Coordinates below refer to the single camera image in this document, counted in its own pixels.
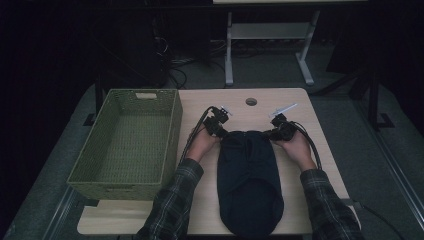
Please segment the white table leg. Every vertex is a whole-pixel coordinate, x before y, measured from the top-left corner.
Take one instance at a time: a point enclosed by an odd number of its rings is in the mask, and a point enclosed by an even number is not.
[[[225,85],[232,86],[233,81],[233,63],[231,61],[231,12],[228,13],[227,25],[227,55],[225,56]]]
[[[312,79],[311,72],[309,71],[308,65],[305,62],[306,55],[311,45],[312,37],[314,36],[315,28],[318,22],[320,11],[316,11],[312,17],[311,23],[308,28],[308,32],[305,37],[305,44],[301,52],[296,53],[296,59],[299,63],[300,70],[302,71],[303,78],[307,85],[314,85],[314,80]]]

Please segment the cord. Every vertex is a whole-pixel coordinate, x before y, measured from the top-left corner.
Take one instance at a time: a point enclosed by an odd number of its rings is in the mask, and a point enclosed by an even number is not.
[[[197,133],[199,132],[199,128],[200,125],[202,125],[205,117],[208,115],[209,110],[213,109],[214,107],[208,107],[205,112],[203,112],[202,116],[200,117],[199,121],[196,124],[196,127],[194,127],[192,134],[190,134],[190,136],[187,139],[187,143],[186,146],[184,147],[183,153],[181,154],[181,158],[180,158],[180,162],[179,164],[181,164],[181,162],[184,160],[186,154],[187,154],[187,150],[190,148],[191,143],[193,142],[193,139],[196,137]]]
[[[290,124],[291,126],[295,127],[308,140],[309,145],[311,145],[312,151],[313,151],[314,156],[315,156],[315,161],[317,163],[317,168],[319,170],[322,170],[321,159],[319,157],[318,150],[317,150],[317,148],[315,146],[314,141],[312,141],[312,138],[309,137],[308,133],[306,132],[306,129],[302,126],[302,124],[300,124],[298,122],[287,122],[287,123]]]
[[[390,229],[392,229],[392,231],[399,237],[399,239],[405,240],[405,238],[402,236],[402,234],[387,219],[385,219],[382,215],[380,215],[379,213],[377,213],[373,209],[365,206],[361,202],[358,202],[358,201],[356,201],[354,199],[352,199],[352,201],[354,203],[357,203],[361,208],[367,210],[369,213],[371,213],[374,216],[376,216],[377,218],[379,218],[381,221],[383,221]]]
[[[176,68],[171,68],[170,70],[177,71],[177,72],[181,73],[184,76],[183,83],[179,83],[177,81],[177,79],[175,78],[175,76],[172,75],[171,73],[169,73],[169,78],[171,78],[171,80],[174,82],[175,87],[177,89],[181,89],[181,88],[184,88],[185,89],[186,88],[185,87],[185,84],[187,83],[187,74],[185,72],[183,72],[182,70],[179,70],[179,69],[176,69]]]

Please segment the wicker storage bin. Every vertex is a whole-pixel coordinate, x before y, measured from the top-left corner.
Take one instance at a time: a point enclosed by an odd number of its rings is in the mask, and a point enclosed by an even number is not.
[[[68,184],[91,199],[153,200],[173,176],[182,113],[177,90],[110,90]]]

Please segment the wire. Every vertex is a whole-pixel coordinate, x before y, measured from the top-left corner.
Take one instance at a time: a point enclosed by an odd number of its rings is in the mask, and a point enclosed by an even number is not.
[[[102,19],[102,17],[100,17],[99,19],[97,19],[97,21],[90,27],[90,33],[91,33],[91,36],[93,37],[94,41],[101,48],[103,48],[103,50],[105,50],[108,54],[110,54],[116,60],[118,60],[119,62],[121,62],[125,67],[127,67],[128,69],[130,69],[132,72],[134,72],[139,77],[143,78],[145,81],[150,82],[149,78],[147,78],[146,76],[144,76],[143,74],[141,74],[140,72],[138,72],[137,70],[135,70],[131,65],[129,65],[126,61],[124,61],[122,58],[120,58],[118,55],[116,55],[114,52],[112,52],[108,47],[106,47],[99,39],[97,39],[96,35],[94,34],[93,29],[100,22],[101,19]]]
[[[359,206],[365,210],[367,210],[369,213],[373,214],[374,216],[376,216],[377,218],[379,218],[381,221],[383,221],[385,224],[387,224],[387,226],[393,230],[393,232],[395,232],[395,234],[399,237],[399,239],[401,240],[405,240],[405,238],[402,236],[402,234],[387,220],[385,219],[382,215],[380,215],[379,213],[377,213],[376,211],[374,211],[373,209],[365,206],[364,204],[362,204],[361,202],[358,202],[354,199],[352,199],[352,201],[354,203],[358,203]]]
[[[300,124],[298,122],[287,122],[287,123],[290,124],[290,125],[292,125],[293,127],[295,127],[308,140],[309,145],[311,145],[312,151],[313,151],[314,156],[315,156],[315,161],[317,163],[317,168],[319,170],[322,170],[321,159],[319,157],[318,150],[317,150],[317,148],[315,146],[314,141],[312,141],[312,138],[309,137],[308,133],[306,132],[306,129],[302,126],[302,124]]]
[[[199,121],[196,124],[196,127],[194,127],[193,129],[193,133],[190,134],[190,136],[187,139],[187,143],[186,146],[184,147],[183,153],[181,154],[181,159],[180,159],[180,164],[181,162],[184,160],[186,154],[187,154],[187,150],[190,148],[191,143],[193,142],[193,139],[196,137],[197,133],[199,132],[199,128],[200,125],[202,125],[205,117],[208,115],[209,110],[213,109],[214,107],[208,107],[202,114],[202,116],[200,117]]]
[[[185,84],[187,83],[187,74],[185,72],[179,70],[179,69],[176,69],[176,68],[171,68],[170,70],[174,70],[174,71],[180,72],[184,76],[183,83],[179,83],[177,81],[177,79],[175,78],[175,76],[172,75],[171,73],[169,73],[169,78],[171,78],[171,80],[174,82],[175,88],[177,88],[177,89],[186,88],[185,87]]]

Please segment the flannel sleeve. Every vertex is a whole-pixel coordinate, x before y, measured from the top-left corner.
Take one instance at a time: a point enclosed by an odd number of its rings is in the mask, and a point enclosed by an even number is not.
[[[314,240],[364,239],[352,210],[334,192],[327,174],[311,169],[302,172]]]
[[[162,188],[135,239],[181,239],[187,235],[194,190],[203,175],[196,161],[184,159],[170,184]]]

